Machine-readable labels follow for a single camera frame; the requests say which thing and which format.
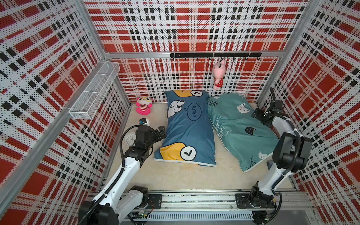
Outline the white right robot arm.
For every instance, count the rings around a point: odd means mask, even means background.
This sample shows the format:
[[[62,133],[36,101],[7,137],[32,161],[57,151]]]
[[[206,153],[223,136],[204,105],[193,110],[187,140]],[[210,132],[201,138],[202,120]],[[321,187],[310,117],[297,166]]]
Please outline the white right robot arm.
[[[283,102],[273,99],[267,110],[257,108],[252,114],[262,124],[273,127],[280,135],[272,154],[272,165],[263,180],[258,181],[248,195],[236,194],[238,209],[275,208],[277,187],[286,178],[306,167],[312,139],[300,134],[289,117],[283,113]]]

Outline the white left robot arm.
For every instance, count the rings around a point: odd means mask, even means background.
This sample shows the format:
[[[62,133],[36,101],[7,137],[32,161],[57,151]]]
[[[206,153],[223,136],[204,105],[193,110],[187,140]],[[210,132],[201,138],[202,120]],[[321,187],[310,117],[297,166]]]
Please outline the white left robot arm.
[[[78,224],[80,225],[119,225],[134,208],[148,203],[148,189],[134,186],[127,195],[126,187],[140,170],[153,145],[166,137],[166,128],[159,126],[152,129],[148,124],[134,125],[136,139],[127,151],[119,144],[121,166],[106,186],[91,201],[84,201],[79,208]]]

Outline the teal cat print pillow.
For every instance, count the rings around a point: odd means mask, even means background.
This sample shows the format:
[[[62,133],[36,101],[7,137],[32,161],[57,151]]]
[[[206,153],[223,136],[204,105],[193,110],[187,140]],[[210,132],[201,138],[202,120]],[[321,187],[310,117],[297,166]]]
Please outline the teal cat print pillow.
[[[252,117],[255,111],[244,96],[229,93],[207,99],[208,116],[224,147],[250,171],[273,154],[278,144],[271,128]]]

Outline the blue cartoon print pillow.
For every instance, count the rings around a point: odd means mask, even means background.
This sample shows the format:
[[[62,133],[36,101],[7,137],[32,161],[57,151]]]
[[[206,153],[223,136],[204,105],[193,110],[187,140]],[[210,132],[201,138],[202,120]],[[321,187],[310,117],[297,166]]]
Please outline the blue cartoon print pillow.
[[[166,138],[154,153],[155,161],[215,167],[216,150],[205,91],[166,92]]]

